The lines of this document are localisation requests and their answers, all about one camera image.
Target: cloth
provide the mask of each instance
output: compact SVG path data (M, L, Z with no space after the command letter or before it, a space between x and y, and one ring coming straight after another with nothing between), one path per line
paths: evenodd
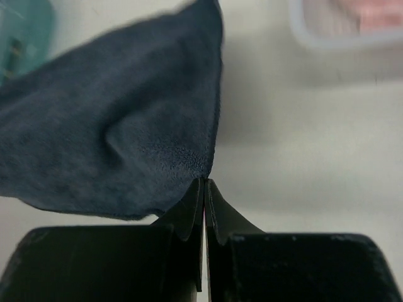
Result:
M107 33L0 88L0 195L41 210L161 214L212 168L216 0Z

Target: red object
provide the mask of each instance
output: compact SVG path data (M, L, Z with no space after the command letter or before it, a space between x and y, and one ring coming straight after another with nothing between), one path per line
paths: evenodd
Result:
M360 31L403 26L403 0L339 0L360 21Z

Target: blue microfiber cloth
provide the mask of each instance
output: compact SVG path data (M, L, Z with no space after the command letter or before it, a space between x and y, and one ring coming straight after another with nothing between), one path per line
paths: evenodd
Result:
M0 88L0 195L139 219L212 168L220 111L217 0L107 33Z

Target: white table surface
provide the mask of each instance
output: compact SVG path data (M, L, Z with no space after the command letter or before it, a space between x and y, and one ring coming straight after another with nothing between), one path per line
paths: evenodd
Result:
M53 56L183 4L52 2ZM317 54L293 39L285 0L221 5L225 72L211 177L228 202L268 232L371 236L402 286L403 48ZM0 271L32 228L111 223L119 221L44 213L0 199Z

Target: teal object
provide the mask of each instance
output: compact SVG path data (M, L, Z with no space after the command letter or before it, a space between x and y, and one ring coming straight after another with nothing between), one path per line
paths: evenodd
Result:
M48 0L0 0L0 84L46 61L54 16Z

